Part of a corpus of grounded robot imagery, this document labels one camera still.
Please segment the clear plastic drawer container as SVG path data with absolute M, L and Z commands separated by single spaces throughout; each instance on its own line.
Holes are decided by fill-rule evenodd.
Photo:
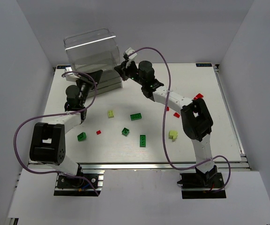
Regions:
M 87 74 L 102 70 L 97 93 L 122 88 L 120 75 L 114 67 L 120 64 L 120 52 L 115 34 L 106 28 L 87 31 L 64 38 L 64 47 L 74 71 Z

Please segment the green long lego brick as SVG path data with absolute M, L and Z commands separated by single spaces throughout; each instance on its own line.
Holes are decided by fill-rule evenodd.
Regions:
M 142 119 L 142 115 L 141 115 L 141 113 L 131 114 L 130 119 L 131 119 L 131 121 L 140 120 L 140 119 Z
M 140 147 L 146 147 L 146 135 L 140 135 Z

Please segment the green small lego brick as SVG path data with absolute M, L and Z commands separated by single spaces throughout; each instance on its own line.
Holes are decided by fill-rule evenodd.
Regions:
M 124 136 L 128 136 L 128 134 L 129 134 L 129 132 L 130 132 L 130 130 L 128 129 L 128 128 L 123 128 L 123 130 L 122 130 L 122 135 L 124 135 Z

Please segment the green long lego brick front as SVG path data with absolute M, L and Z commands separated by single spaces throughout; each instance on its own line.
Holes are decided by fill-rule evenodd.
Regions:
M 140 135 L 140 147 L 146 147 L 146 135 Z

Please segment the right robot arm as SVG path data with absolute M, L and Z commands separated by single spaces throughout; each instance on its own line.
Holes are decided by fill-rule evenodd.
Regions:
M 217 167 L 210 147 L 213 120 L 205 101 L 202 98 L 191 100 L 169 90 L 155 78 L 155 70 L 149 61 L 141 61 L 138 66 L 133 61 L 127 65 L 125 61 L 115 66 L 114 70 L 122 80 L 131 79 L 141 85 L 146 98 L 180 114 L 183 131 L 192 140 L 194 147 L 197 164 L 195 171 L 204 182 L 210 181 L 216 175 Z

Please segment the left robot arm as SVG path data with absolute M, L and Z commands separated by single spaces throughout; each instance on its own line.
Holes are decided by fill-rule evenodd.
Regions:
M 66 155 L 65 134 L 84 122 L 87 113 L 86 99 L 89 92 L 97 87 L 102 73 L 102 70 L 88 74 L 65 72 L 66 80 L 75 82 L 65 91 L 65 114 L 49 123 L 35 124 L 30 145 L 30 160 L 46 164 L 70 176 L 80 174 L 79 164 Z

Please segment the yellow square lego brick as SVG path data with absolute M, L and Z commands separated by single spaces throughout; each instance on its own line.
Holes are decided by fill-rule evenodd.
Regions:
M 107 111 L 107 116 L 108 116 L 109 119 L 114 118 L 114 111 L 113 110 L 108 110 Z

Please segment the green square lego brick left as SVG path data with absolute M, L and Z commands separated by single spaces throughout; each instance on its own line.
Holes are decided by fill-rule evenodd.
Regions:
M 81 132 L 80 134 L 77 135 L 77 140 L 79 142 L 86 140 L 86 138 L 87 138 L 87 136 L 86 136 L 85 132 Z

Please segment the small red lego flat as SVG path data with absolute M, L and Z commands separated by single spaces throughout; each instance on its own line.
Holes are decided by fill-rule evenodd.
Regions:
M 174 115 L 175 117 L 177 117 L 177 118 L 180 117 L 180 114 L 178 114 L 177 112 L 175 112 L 173 115 Z

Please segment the large red lego brick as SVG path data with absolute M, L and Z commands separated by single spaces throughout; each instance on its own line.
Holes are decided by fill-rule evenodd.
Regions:
M 194 97 L 194 100 L 197 100 L 199 98 L 203 98 L 203 95 L 201 93 L 197 94 L 195 97 Z

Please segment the yellow lego brick right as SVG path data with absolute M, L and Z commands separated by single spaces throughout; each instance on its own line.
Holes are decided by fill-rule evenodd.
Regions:
M 176 130 L 170 130 L 168 135 L 169 135 L 169 139 L 171 139 L 172 141 L 175 141 L 176 138 L 178 137 L 178 132 Z

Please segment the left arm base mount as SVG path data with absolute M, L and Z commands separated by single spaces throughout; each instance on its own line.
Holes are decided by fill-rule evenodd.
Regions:
M 81 168 L 81 166 L 79 166 L 77 176 L 82 178 L 72 178 L 63 174 L 58 175 L 53 195 L 98 197 L 103 186 L 103 172 L 84 170 Z

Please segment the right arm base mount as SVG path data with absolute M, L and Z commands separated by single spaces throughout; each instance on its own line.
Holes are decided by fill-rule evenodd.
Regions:
M 224 180 L 217 173 L 208 183 L 196 173 L 181 173 L 177 185 L 181 188 L 182 199 L 225 199 Z

